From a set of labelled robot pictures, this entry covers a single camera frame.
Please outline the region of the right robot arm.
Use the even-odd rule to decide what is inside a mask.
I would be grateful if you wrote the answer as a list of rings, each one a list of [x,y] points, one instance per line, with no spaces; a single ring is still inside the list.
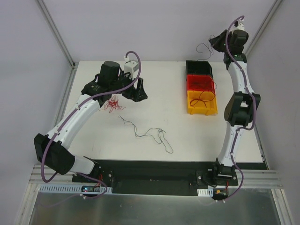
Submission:
[[[224,63],[234,91],[224,112],[224,143],[211,173],[211,180],[216,185],[236,176],[238,145],[243,132],[253,129],[261,101],[261,96],[253,91],[247,74],[247,58],[243,53],[247,40],[248,33],[244,30],[224,30],[209,41],[214,50],[224,53]]]

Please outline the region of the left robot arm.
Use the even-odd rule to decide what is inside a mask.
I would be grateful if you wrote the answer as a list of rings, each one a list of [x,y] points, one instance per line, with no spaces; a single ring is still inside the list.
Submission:
[[[148,98],[139,77],[140,63],[126,59],[124,67],[114,61],[105,61],[100,72],[81,91],[73,108],[46,135],[37,134],[34,146],[39,162],[64,175],[82,173],[88,182],[99,177],[96,164],[86,157],[71,154],[68,149],[85,122],[109,100],[113,94],[121,94],[134,102]]]

